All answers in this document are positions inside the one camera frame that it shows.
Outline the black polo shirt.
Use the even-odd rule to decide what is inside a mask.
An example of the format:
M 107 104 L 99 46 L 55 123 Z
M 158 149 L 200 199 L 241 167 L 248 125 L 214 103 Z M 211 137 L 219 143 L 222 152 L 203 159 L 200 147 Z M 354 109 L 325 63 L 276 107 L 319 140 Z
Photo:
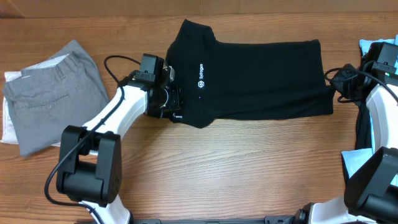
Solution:
M 204 128 L 216 119 L 292 119 L 333 113 L 317 40 L 231 44 L 211 27 L 184 21 L 167 51 L 182 107 L 175 123 Z

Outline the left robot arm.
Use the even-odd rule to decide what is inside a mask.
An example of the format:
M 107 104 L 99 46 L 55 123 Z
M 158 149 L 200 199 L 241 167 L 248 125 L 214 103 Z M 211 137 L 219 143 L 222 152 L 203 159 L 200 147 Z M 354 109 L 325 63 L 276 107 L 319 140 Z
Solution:
M 175 70 L 164 59 L 144 54 L 139 69 L 116 80 L 114 98 L 83 126 L 67 126 L 61 137 L 59 162 L 47 177 L 48 201 L 52 179 L 71 207 L 83 207 L 94 223 L 133 223 L 119 196 L 122 183 L 121 141 L 142 114 L 167 118 L 182 106 Z

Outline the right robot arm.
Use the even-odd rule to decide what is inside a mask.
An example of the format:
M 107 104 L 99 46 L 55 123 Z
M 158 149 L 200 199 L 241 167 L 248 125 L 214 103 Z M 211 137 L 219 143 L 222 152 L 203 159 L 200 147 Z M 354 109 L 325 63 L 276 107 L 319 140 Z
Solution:
M 340 103 L 369 112 L 374 153 L 346 182 L 343 196 L 309 203 L 295 215 L 264 223 L 397 223 L 397 39 L 359 41 L 358 68 L 335 68 L 330 84 Z

